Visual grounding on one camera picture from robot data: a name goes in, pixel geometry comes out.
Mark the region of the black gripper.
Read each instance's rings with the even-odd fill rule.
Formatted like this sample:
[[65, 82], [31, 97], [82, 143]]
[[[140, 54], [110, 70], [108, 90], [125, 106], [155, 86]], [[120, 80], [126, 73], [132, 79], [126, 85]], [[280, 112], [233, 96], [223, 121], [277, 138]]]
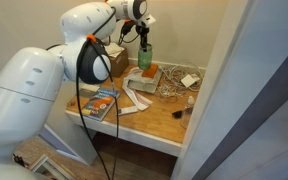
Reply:
[[148, 44], [147, 35], [149, 33], [149, 29], [147, 27], [142, 27], [142, 26], [137, 25], [136, 26], [136, 32], [140, 35], [140, 48], [142, 49], [144, 47], [146, 49], [147, 44]]

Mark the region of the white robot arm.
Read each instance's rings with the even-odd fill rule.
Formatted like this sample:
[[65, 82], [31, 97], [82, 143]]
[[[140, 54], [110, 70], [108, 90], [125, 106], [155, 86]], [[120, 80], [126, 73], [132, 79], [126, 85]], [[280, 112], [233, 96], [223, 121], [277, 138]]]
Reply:
[[0, 180], [48, 180], [15, 163], [17, 146], [43, 129], [64, 79], [101, 84], [111, 64], [102, 40], [118, 20], [153, 23], [146, 0], [90, 2], [60, 19], [65, 43], [54, 49], [19, 50], [0, 72]]

